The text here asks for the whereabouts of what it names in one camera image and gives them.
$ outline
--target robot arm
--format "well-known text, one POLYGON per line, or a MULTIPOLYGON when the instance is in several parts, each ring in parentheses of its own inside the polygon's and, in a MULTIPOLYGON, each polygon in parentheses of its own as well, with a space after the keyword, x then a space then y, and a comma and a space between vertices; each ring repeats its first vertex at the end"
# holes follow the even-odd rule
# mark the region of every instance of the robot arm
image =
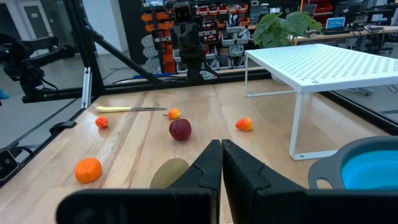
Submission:
POLYGON ((19 41, 6 34, 0 34, 0 63, 3 63, 5 73, 12 80, 20 81, 21 87, 28 97, 43 95, 51 90, 48 88, 37 89, 43 82, 57 89, 56 86, 43 79, 44 72, 40 67, 74 56, 73 47, 56 37, 19 41), (41 49, 48 49, 49 52, 30 58, 36 50, 41 49))

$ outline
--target green plant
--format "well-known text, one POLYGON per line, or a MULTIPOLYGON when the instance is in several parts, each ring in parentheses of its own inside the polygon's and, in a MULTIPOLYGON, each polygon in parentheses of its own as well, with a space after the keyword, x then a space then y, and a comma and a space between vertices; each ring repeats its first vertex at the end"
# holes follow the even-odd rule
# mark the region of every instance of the green plant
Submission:
POLYGON ((253 34, 254 43, 260 48, 285 47, 293 44, 292 37, 308 36, 308 28, 321 31, 322 25, 307 12, 293 12, 282 19, 282 13, 263 16, 253 34))

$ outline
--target blue bowl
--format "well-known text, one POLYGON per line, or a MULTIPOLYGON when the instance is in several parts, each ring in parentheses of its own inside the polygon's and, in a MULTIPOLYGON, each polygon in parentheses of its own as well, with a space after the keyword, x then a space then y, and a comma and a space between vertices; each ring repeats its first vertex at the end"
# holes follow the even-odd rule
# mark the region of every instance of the blue bowl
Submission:
POLYGON ((336 154, 316 161, 308 173, 311 189, 317 180, 334 189, 398 190, 398 136, 359 139, 336 154))
POLYGON ((398 150, 360 154, 343 166, 341 178, 346 189, 398 190, 398 150))

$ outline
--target apple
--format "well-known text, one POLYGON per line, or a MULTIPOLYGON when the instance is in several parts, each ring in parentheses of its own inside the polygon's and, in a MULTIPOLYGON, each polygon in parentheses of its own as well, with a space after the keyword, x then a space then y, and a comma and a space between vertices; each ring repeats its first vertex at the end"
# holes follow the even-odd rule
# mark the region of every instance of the apple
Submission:
POLYGON ((178 119, 171 122, 169 133, 175 140, 187 140, 192 133, 191 124, 187 119, 178 119))

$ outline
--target wooden table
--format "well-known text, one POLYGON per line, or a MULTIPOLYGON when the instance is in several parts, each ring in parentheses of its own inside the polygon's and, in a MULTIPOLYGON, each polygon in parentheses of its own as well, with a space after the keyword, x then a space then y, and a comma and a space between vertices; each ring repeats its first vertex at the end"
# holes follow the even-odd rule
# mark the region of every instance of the wooden table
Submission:
MULTIPOLYGON (((384 30, 378 30, 377 33, 378 34, 388 34, 391 32, 398 32, 398 26, 373 26, 373 27, 383 27, 384 30)), ((349 39, 349 38, 356 38, 356 37, 360 37, 361 35, 371 35, 372 33, 368 32, 368 31, 361 31, 361 33, 359 33, 358 31, 356 32, 350 32, 347 34, 333 34, 333 35, 323 35, 323 34, 319 34, 316 35, 314 37, 298 37, 297 38, 297 42, 303 42, 303 41, 319 41, 319 40, 330 40, 330 39, 349 39)))
MULTIPOLYGON (((272 80, 251 81, 249 86, 252 91, 289 88, 272 80)), ((179 157, 192 163, 212 139, 232 139, 277 172, 308 187, 308 169, 314 160, 293 161, 287 150, 294 100, 291 94, 246 98, 244 82, 102 96, 77 117, 73 129, 64 130, 0 189, 1 223, 54 223, 59 201, 80 189, 148 188, 165 161, 179 157), (164 111, 98 114, 98 105, 178 107, 193 133, 188 141, 172 139, 171 120, 162 116, 164 111), (108 117, 110 129, 95 126, 98 116, 108 117), (235 128, 243 117, 253 120, 253 131, 235 128), (85 157, 98 158, 103 175, 81 185, 73 170, 85 157)), ((321 95, 308 95, 304 101, 300 152, 338 149, 355 139, 386 135, 321 95)), ((221 194, 221 223, 232 223, 224 187, 221 194)))

